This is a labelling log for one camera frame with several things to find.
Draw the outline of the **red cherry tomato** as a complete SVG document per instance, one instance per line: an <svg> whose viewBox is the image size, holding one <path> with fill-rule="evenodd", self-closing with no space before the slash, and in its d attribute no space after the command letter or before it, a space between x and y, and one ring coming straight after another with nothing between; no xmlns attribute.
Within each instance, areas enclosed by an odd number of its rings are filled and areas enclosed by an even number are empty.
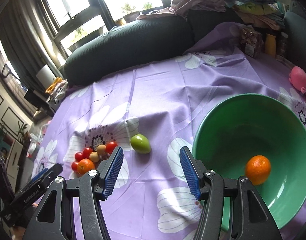
<svg viewBox="0 0 306 240"><path fill-rule="evenodd" d="M75 154L75 161L76 161L76 162L80 162L82 159L85 159L85 158L84 158L84 154L83 154L82 152L77 152L77 153Z"/></svg>
<svg viewBox="0 0 306 240"><path fill-rule="evenodd" d="M106 146L105 148L106 153L111 154L113 150L115 149L115 147L118 146L118 144L115 141L111 141L111 142L106 143L105 146Z"/></svg>
<svg viewBox="0 0 306 240"><path fill-rule="evenodd" d="M73 172L76 172L76 173L78 172L78 164L79 164L78 161L72 162L71 169L72 169Z"/></svg>
<svg viewBox="0 0 306 240"><path fill-rule="evenodd" d="M86 147L83 150L83 157L84 159L89 159L90 158L90 154L93 152L93 148L92 147Z"/></svg>

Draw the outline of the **orange tangerine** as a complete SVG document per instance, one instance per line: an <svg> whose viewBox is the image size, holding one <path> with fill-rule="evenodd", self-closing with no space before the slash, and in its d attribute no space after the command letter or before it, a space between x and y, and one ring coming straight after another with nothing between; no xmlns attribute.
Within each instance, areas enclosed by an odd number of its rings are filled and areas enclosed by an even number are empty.
<svg viewBox="0 0 306 240"><path fill-rule="evenodd" d="M95 165L90 159L82 159L78 163L78 167L77 167L77 171L81 176L86 174L90 170L94 170L94 169L95 169Z"/></svg>

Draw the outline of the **orange in bowl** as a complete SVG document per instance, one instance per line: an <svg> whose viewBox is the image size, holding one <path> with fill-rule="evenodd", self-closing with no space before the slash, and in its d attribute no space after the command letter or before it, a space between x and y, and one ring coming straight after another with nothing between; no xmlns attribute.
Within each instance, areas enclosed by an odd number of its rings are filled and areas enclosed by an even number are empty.
<svg viewBox="0 0 306 240"><path fill-rule="evenodd" d="M270 172L270 161L263 155L256 155L249 159L244 169L244 175L255 186L263 184L268 179Z"/></svg>

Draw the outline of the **tan longan fruit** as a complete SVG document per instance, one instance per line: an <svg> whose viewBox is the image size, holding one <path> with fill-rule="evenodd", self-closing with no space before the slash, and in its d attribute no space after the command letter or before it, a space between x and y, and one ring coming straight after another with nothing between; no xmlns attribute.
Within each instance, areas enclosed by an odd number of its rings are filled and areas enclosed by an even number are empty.
<svg viewBox="0 0 306 240"><path fill-rule="evenodd" d="M100 156L97 152L91 152L89 155L89 159L94 163L98 163L100 161Z"/></svg>
<svg viewBox="0 0 306 240"><path fill-rule="evenodd" d="M104 144L98 145L96 151L97 154L100 156L106 155L106 145Z"/></svg>

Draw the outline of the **plastic bag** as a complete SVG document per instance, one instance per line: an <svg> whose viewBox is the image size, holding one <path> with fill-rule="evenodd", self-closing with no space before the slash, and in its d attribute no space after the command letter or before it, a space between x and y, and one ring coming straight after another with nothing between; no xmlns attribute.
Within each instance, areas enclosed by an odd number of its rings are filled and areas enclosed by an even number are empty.
<svg viewBox="0 0 306 240"><path fill-rule="evenodd" d="M31 156L36 152L36 150L39 150L40 144L43 141L43 138L45 137L45 133L47 131L47 128L50 124L50 121L45 122L44 124L39 125L33 125L30 128L30 145L28 147L28 155Z"/></svg>

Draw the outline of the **potted plant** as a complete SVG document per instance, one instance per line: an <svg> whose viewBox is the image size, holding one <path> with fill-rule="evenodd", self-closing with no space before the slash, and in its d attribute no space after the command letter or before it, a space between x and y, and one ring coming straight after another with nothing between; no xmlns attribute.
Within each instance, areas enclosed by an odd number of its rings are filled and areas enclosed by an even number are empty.
<svg viewBox="0 0 306 240"><path fill-rule="evenodd" d="M28 124L21 124L20 122L18 122L17 138L22 145L24 145L30 140L31 137L28 130Z"/></svg>

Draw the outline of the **green plastic bowl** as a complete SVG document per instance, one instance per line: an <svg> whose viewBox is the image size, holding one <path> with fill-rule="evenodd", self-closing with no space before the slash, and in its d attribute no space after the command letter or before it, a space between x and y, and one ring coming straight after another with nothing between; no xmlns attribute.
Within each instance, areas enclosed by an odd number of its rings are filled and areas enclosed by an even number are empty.
<svg viewBox="0 0 306 240"><path fill-rule="evenodd" d="M278 100L248 93L217 104L201 122L192 153L230 179L243 176L252 157L266 157L270 175L257 191L279 228L306 200L306 129Z"/></svg>

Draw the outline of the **green lime fruit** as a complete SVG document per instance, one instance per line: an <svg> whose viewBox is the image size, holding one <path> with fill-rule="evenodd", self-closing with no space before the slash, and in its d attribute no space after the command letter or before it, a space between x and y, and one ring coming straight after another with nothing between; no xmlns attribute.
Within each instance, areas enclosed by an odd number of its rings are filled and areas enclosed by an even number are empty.
<svg viewBox="0 0 306 240"><path fill-rule="evenodd" d="M150 142L142 134L134 135L130 140L130 144L137 153L148 154L151 152Z"/></svg>

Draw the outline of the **clothes heap on stand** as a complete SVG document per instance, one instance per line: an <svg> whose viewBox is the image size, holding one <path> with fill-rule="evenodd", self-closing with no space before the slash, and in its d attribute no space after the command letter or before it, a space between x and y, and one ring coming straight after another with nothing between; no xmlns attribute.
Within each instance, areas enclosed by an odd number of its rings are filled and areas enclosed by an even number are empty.
<svg viewBox="0 0 306 240"><path fill-rule="evenodd" d="M49 105L60 105L65 97L68 88L68 81L63 80L61 77L56 77L53 83L45 90L49 95L47 103Z"/></svg>

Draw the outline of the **purple floral tablecloth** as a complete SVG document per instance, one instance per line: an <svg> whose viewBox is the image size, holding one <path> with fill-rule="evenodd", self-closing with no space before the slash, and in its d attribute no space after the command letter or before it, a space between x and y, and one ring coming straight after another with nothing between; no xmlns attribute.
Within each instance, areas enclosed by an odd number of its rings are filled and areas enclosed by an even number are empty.
<svg viewBox="0 0 306 240"><path fill-rule="evenodd" d="M67 96L49 124L33 175L59 163L72 179L74 156L115 141L124 161L112 196L102 203L113 239L192 239L202 205L190 193L179 151L192 147L200 123L218 103L256 93L278 100L306 129L306 99L289 69L272 57L256 59L237 46L241 24L217 25L185 55L129 68ZM151 152L130 140L142 134Z"/></svg>

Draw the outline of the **pink plush toy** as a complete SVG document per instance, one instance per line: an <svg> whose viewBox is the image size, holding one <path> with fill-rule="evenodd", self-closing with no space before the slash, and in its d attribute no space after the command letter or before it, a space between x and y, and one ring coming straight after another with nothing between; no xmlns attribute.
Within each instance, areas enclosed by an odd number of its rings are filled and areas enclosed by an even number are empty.
<svg viewBox="0 0 306 240"><path fill-rule="evenodd" d="M296 90L306 95L306 73L302 68L294 66L289 74L289 81Z"/></svg>

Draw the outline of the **clear snack package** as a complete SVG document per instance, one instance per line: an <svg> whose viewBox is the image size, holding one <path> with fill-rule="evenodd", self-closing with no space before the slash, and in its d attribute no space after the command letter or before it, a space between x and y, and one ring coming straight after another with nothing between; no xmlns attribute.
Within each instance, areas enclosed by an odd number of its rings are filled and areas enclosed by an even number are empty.
<svg viewBox="0 0 306 240"><path fill-rule="evenodd" d="M262 34L250 27L242 27L240 48L246 55L256 59L262 50Z"/></svg>

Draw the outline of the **dark green sofa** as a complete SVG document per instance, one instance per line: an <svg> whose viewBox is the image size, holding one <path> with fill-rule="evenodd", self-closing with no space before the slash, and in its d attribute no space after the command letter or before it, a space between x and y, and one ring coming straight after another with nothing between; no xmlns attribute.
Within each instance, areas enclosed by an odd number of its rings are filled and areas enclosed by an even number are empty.
<svg viewBox="0 0 306 240"><path fill-rule="evenodd" d="M146 18L116 27L76 49L60 72L69 86L88 86L114 72L183 55L225 22L242 23L226 12L190 10L187 18Z"/></svg>

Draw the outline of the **pile of folded clothes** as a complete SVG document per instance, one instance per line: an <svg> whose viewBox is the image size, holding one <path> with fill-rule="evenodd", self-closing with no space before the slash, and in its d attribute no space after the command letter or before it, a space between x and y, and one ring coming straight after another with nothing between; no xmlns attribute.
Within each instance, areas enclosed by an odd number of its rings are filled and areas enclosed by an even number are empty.
<svg viewBox="0 0 306 240"><path fill-rule="evenodd" d="M285 27L276 0L172 0L169 7L140 14L137 20L175 15L186 18L189 10L226 12L228 8L233 9L245 24L275 31Z"/></svg>

